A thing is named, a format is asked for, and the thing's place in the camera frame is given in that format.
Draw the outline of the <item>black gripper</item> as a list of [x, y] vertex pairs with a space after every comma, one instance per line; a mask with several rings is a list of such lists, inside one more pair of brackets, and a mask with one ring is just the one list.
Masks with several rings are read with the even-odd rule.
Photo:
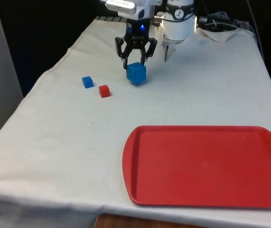
[[[123, 61], [124, 69], [127, 69], [128, 67], [128, 57], [132, 50], [135, 49], [135, 42], [139, 43], [141, 64], [145, 64], [145, 61], [149, 57], [153, 56], [158, 41], [155, 38], [149, 38], [150, 22], [150, 19], [128, 19], [126, 22], [124, 38], [115, 38], [116, 52], [119, 58]], [[145, 49], [145, 45], [147, 43], [149, 43], [148, 50]]]

